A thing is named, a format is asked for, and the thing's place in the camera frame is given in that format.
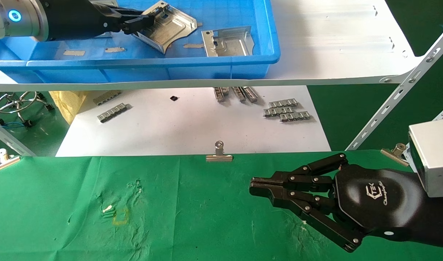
blue plastic bin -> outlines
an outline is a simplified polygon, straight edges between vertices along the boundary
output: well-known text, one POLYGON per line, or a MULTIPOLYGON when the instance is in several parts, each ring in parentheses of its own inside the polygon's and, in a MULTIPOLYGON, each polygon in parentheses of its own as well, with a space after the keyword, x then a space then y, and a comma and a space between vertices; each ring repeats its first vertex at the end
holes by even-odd
MULTIPOLYGON (((157 0, 118 0, 121 7, 146 10, 157 0)), ((190 36, 173 42, 166 54, 131 35, 112 38, 36 42, 30 37, 0 40, 0 70, 18 83, 108 83, 174 79, 261 79, 280 59, 270 0, 168 0, 203 23, 190 36), (201 31, 251 25, 251 56, 206 57, 201 31), (126 51, 106 53, 106 48, 126 51), (85 51, 66 56, 64 51, 85 51)))

green cloth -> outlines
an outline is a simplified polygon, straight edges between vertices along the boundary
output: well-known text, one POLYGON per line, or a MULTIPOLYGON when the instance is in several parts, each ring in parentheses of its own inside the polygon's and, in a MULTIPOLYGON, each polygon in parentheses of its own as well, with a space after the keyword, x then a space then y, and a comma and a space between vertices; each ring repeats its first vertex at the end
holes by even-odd
MULTIPOLYGON (((443 260, 443 248, 376 237, 348 254, 248 192, 251 177, 334 153, 235 155, 233 162, 25 157, 0 171, 0 260, 443 260)), ((346 154, 363 167, 407 170, 376 150, 346 154)))

blue led ring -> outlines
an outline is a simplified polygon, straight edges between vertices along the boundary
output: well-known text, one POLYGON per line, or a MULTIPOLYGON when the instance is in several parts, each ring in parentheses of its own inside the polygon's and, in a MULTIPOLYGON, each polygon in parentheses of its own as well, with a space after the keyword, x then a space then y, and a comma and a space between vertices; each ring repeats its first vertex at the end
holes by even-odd
POLYGON ((8 16, 12 22, 20 22, 21 20, 21 14, 17 10, 10 10, 8 16))

yellow marking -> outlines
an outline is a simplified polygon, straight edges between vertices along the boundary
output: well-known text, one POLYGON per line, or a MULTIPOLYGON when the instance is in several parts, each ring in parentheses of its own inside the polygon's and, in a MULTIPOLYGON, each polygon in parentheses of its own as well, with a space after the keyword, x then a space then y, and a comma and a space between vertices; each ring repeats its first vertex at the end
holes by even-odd
POLYGON ((122 225, 126 225, 128 223, 128 208, 124 208, 121 211, 117 211, 117 213, 113 216, 113 220, 112 220, 112 224, 114 226, 122 226, 122 225), (117 220, 117 216, 124 216, 123 220, 117 220))

robotic arm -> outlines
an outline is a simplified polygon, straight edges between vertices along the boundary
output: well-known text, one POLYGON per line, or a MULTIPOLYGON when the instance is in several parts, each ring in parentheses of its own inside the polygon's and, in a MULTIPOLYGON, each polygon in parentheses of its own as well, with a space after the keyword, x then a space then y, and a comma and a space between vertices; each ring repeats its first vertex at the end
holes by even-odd
POLYGON ((142 11, 88 0, 0 0, 0 38, 80 40, 105 32, 135 33, 154 24, 142 11))
POLYGON ((415 173, 349 165, 339 153, 254 177, 249 191, 291 210, 350 253, 366 236, 443 247, 443 197, 428 197, 415 173), (333 170, 339 170, 334 178, 324 175, 333 170))

